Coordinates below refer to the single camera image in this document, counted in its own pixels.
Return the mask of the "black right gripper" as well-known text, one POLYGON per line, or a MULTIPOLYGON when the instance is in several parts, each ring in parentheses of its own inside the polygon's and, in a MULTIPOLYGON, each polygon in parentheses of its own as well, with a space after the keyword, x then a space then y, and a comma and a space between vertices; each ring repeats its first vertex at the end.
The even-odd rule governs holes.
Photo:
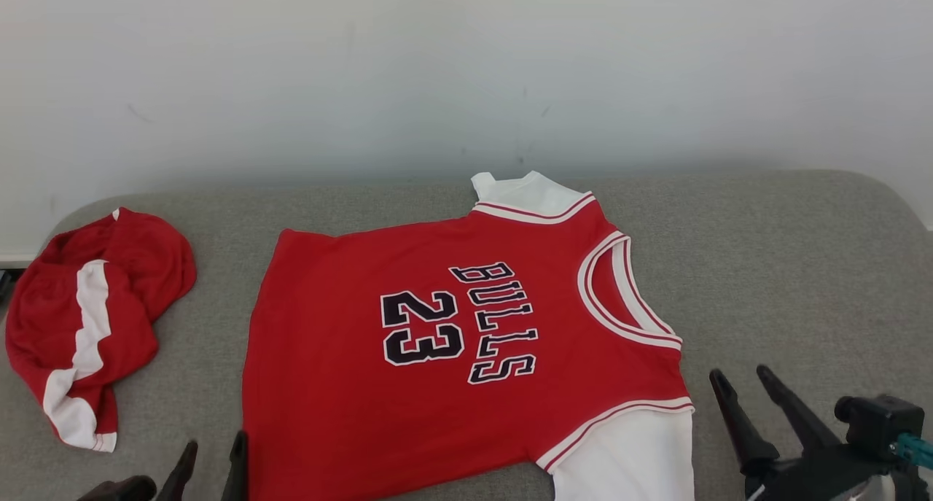
POLYGON ((837 446, 840 439, 772 369, 757 365, 756 373, 807 456, 777 460, 779 451, 749 420, 729 379, 719 369, 711 371, 709 381, 740 474, 746 475, 746 500, 842 500, 902 465, 897 457, 887 459, 854 446, 837 446))

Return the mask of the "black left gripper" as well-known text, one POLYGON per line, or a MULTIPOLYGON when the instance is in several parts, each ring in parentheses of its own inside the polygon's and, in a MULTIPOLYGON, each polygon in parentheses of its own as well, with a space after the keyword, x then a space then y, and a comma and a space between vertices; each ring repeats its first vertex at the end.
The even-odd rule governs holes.
MULTIPOLYGON (((122 481, 104 481, 92 488, 77 501, 180 501, 184 488, 192 477, 199 444, 189 440, 174 469, 157 494, 155 482, 148 475, 132 475, 122 481)), ((243 430, 237 431, 230 450, 230 470, 222 492, 223 501, 246 501, 248 499, 248 437, 243 430)))

